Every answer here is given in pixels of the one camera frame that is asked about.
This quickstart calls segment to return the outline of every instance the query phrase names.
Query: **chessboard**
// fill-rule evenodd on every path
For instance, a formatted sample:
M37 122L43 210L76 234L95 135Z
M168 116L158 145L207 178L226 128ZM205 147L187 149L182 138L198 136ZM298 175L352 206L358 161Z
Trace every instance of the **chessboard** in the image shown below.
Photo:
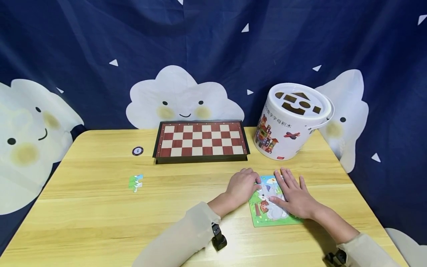
M240 120L160 122L153 158L157 164L247 161Z

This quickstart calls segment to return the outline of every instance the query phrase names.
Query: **red and white checkered board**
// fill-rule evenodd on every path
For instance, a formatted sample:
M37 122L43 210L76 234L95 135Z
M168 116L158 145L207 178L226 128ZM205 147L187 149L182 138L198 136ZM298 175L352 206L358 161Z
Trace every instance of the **red and white checkered board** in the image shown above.
M246 155L239 122L164 123L156 157Z

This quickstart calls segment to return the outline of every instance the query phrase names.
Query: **cloud eye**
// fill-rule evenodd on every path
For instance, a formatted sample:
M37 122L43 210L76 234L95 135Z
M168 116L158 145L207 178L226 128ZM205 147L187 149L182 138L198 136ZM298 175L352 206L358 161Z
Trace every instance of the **cloud eye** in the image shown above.
M9 138L9 139L7 139L7 143L9 145L14 145L14 144L16 144L16 139L15 138Z

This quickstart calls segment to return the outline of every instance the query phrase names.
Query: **plastic bucket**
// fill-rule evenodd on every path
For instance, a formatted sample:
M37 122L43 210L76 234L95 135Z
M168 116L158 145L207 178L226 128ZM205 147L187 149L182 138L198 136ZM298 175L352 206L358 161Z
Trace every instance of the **plastic bucket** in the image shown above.
M267 97L254 135L256 148L274 160L293 158L335 112L332 101L305 85L281 83Z

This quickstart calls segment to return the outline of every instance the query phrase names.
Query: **beige sleeve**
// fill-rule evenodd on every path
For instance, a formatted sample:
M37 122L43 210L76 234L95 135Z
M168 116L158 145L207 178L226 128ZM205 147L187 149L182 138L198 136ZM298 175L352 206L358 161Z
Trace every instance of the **beige sleeve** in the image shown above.
M185 217L172 225L139 254L132 267L178 267L206 247L214 237L212 223L221 218L200 202Z
M361 233L350 242L337 247L347 254L346 267L399 267L367 234Z

